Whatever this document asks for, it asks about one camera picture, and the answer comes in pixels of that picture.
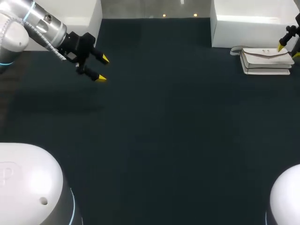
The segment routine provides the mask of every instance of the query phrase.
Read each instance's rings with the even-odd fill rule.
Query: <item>robotic arm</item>
[[[107,57],[94,48],[96,39],[91,34],[68,34],[63,22],[33,0],[0,0],[0,74],[24,51],[29,37],[53,51],[62,61],[74,63],[78,74],[96,82],[106,80],[86,66],[90,54],[103,64],[109,63]]]

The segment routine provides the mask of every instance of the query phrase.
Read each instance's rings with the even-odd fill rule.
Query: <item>floor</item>
[[[9,105],[20,86],[22,76],[29,67],[30,56],[30,52],[24,52],[5,73],[0,75],[0,134],[5,124]]]
[[[107,83],[34,52],[1,142],[60,163],[87,225],[264,225],[300,164],[300,68],[247,76],[211,48],[210,20],[103,20]]]
[[[210,0],[101,0],[106,19],[209,17]]]

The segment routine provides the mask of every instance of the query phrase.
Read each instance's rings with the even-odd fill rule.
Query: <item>white handbag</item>
[[[280,52],[276,48],[241,48],[235,47],[231,55],[239,55],[245,74],[248,75],[289,75],[294,64],[286,49]]]

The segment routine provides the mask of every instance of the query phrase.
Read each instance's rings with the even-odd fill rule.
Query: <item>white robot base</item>
[[[0,224],[83,225],[60,165],[44,149],[0,143]]]
[[[281,174],[273,185],[266,225],[300,224],[300,165]]]

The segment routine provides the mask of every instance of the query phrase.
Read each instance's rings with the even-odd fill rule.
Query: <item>cable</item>
[[[52,46],[52,44],[44,37],[44,35],[42,35],[41,32],[39,32],[34,26],[32,26],[29,22],[24,21],[20,18],[18,18],[18,21],[23,23],[25,26],[27,26],[28,28],[30,28],[31,30],[33,30],[40,38],[42,41],[44,41],[47,45],[47,48],[49,48],[52,52],[54,52],[54,54],[62,61],[67,60],[66,57],[64,57],[62,54],[59,53],[59,51],[54,48]]]

